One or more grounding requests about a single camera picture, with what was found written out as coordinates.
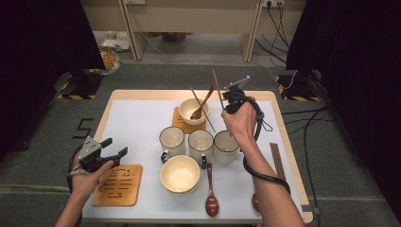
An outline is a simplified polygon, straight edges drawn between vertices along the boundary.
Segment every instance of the wooden stick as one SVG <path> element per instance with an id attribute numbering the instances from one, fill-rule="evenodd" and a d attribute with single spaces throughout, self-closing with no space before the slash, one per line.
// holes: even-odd
<path id="1" fill-rule="evenodd" d="M 221 99 L 220 88 L 218 87 L 218 77 L 216 76 L 215 70 L 213 70 L 213 76 L 215 77 L 215 84 L 216 84 L 216 88 L 218 89 L 218 98 L 220 99 L 221 108 L 224 111 L 223 100 Z"/>
<path id="2" fill-rule="evenodd" d="M 195 94 L 194 89 L 193 89 L 192 87 L 191 87 L 191 91 L 192 91 L 192 94 L 194 94 L 194 97 L 195 97 L 195 99 L 197 100 L 198 104 L 201 105 L 200 100 L 197 98 L 197 95 Z M 212 130 L 213 130 L 214 132 L 216 132 L 216 131 L 215 131 L 215 128 L 214 128 L 213 125 L 212 125 L 212 122 L 209 120 L 209 117 L 207 116 L 207 114 L 206 114 L 206 112 L 204 111 L 204 109 L 201 108 L 201 110 L 203 111 L 204 115 L 206 116 L 207 122 L 209 122 L 209 125 L 212 127 Z"/>
<path id="3" fill-rule="evenodd" d="M 284 173 L 283 163 L 281 161 L 280 151 L 277 144 L 270 143 L 271 153 L 273 155 L 274 165 L 279 178 L 286 180 L 286 174 Z"/>

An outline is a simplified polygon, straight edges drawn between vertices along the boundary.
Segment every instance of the white ceramic cup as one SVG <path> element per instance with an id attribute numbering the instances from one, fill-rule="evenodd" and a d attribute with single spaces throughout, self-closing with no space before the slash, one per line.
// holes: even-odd
<path id="1" fill-rule="evenodd" d="M 213 157 L 213 135 L 209 131 L 198 130 L 189 134 L 189 156 L 200 165 L 202 169 L 206 169 L 206 164 Z"/>
<path id="2" fill-rule="evenodd" d="M 235 160 L 238 153 L 239 146 L 228 131 L 220 131 L 216 134 L 213 150 L 216 161 L 227 166 Z"/>
<path id="3" fill-rule="evenodd" d="M 167 127 L 160 132 L 159 140 L 163 149 L 160 157 L 162 163 L 174 156 L 185 155 L 185 133 L 182 129 L 175 126 Z"/>

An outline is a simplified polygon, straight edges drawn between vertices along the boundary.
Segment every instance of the cork coaster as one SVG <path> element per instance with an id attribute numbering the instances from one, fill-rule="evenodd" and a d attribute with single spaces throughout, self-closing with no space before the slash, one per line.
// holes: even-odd
<path id="1" fill-rule="evenodd" d="M 182 129 L 185 134 L 190 134 L 192 131 L 196 130 L 206 129 L 206 121 L 203 121 L 203 123 L 197 126 L 186 124 L 180 115 L 179 107 L 174 108 L 173 123 L 171 125 Z"/>
<path id="2" fill-rule="evenodd" d="M 142 177 L 141 165 L 120 165 L 109 169 L 99 180 L 93 206 L 133 206 Z"/>

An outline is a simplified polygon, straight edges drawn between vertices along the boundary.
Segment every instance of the small white bowl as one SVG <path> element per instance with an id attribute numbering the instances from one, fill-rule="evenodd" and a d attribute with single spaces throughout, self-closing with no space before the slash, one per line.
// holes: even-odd
<path id="1" fill-rule="evenodd" d="M 171 193 L 183 195 L 193 191 L 200 180 L 198 163 L 186 155 L 174 156 L 165 162 L 160 171 L 163 186 Z"/>
<path id="2" fill-rule="evenodd" d="M 180 108 L 180 115 L 183 118 L 183 121 L 192 126 L 200 125 L 203 123 L 204 120 L 206 120 L 206 115 L 201 112 L 200 119 L 197 120 L 192 120 L 191 115 L 200 107 L 200 104 L 195 98 L 189 98 L 185 100 Z M 206 114 L 209 114 L 209 106 L 207 105 L 207 102 L 203 105 L 203 110 L 206 112 Z"/>

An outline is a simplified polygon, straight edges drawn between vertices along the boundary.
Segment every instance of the white tabletop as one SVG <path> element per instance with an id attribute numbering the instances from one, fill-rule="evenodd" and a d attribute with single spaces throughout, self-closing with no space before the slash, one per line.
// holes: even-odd
<path id="1" fill-rule="evenodd" d="M 138 201 L 134 206 L 95 207 L 90 198 L 83 209 L 84 219 L 125 223 L 262 223 L 260 214 L 252 207 L 253 181 L 242 165 L 242 153 L 229 166 L 222 166 L 214 159 L 211 161 L 213 187 L 219 202 L 219 212 L 214 218 L 209 217 L 204 208 L 209 192 L 206 170 L 201 170 L 199 185 L 189 195 L 172 195 L 163 187 L 160 181 L 160 156 L 163 151 L 159 134 L 171 126 L 173 110 L 180 104 L 180 100 L 113 101 L 101 139 L 103 141 L 111 137 L 113 143 L 103 149 L 101 156 L 114 155 L 128 147 L 128 154 L 121 159 L 121 164 L 143 166 Z M 262 128 L 257 143 L 271 166 L 274 166 L 274 162 L 270 143 L 278 145 L 291 197 L 304 216 L 271 103 L 258 101 L 258 104 L 272 131 Z M 221 105 L 216 100 L 208 101 L 208 105 L 209 118 L 216 132 L 213 132 L 209 124 L 206 124 L 206 129 L 215 135 L 226 130 L 220 117 Z M 185 143 L 188 154 L 187 139 Z"/>

